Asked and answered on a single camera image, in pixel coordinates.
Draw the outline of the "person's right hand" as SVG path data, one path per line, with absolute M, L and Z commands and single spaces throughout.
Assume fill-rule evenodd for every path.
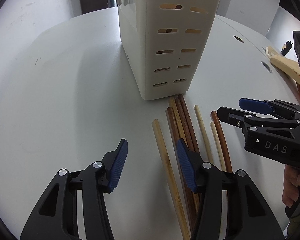
M 300 186 L 300 172 L 296 168 L 286 165 L 283 180 L 282 202 L 289 208 L 291 208 L 294 202 L 298 200 L 298 186 Z

